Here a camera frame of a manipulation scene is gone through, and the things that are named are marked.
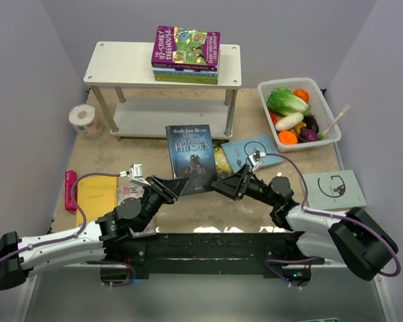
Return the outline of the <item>dark glossy hardcover book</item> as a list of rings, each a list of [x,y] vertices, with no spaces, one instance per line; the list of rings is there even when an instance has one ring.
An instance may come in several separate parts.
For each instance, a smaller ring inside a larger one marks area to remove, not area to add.
[[[218,179],[208,125],[165,127],[174,178],[187,178],[183,196],[206,193]]]

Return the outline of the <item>green cartoon paperback book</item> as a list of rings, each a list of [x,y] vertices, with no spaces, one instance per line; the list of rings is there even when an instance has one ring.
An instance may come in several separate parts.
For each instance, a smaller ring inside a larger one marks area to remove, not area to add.
[[[206,84],[206,85],[218,84],[218,79],[213,77],[154,75],[154,79],[156,81],[171,82],[171,83],[191,83],[191,84]]]

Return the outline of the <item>blue Treehouse paperback book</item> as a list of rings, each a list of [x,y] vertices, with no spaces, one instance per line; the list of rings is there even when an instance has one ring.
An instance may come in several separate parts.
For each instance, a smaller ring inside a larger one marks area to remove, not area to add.
[[[175,68],[153,68],[154,75],[163,76],[190,76],[190,77],[206,77],[206,78],[218,78],[218,72],[205,71],[205,70],[179,70]]]

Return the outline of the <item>purple Treehouse paperback book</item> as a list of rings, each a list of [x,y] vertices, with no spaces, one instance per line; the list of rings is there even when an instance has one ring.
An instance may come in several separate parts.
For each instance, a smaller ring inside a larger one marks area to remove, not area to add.
[[[216,72],[220,42],[220,32],[158,25],[151,66]]]

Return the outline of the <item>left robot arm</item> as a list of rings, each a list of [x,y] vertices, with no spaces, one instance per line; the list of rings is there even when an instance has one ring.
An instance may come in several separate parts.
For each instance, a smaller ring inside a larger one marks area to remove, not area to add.
[[[55,266],[77,262],[121,262],[126,255],[122,242],[141,233],[162,205],[176,202],[189,179],[142,180],[143,195],[124,199],[112,211],[81,226],[34,237],[20,237],[12,231],[0,238],[0,290],[23,284]]]

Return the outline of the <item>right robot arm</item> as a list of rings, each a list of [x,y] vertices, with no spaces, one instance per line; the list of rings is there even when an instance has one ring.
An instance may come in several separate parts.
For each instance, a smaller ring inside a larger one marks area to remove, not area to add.
[[[294,201],[288,178],[276,176],[265,183],[248,166],[214,181],[212,188],[235,201],[248,196],[271,206],[270,216],[276,226],[300,234],[285,248],[290,262],[299,264],[312,258],[333,260],[345,264],[362,280],[383,274],[390,261],[396,264],[391,277],[401,271],[398,246],[362,208],[328,212],[306,207]]]

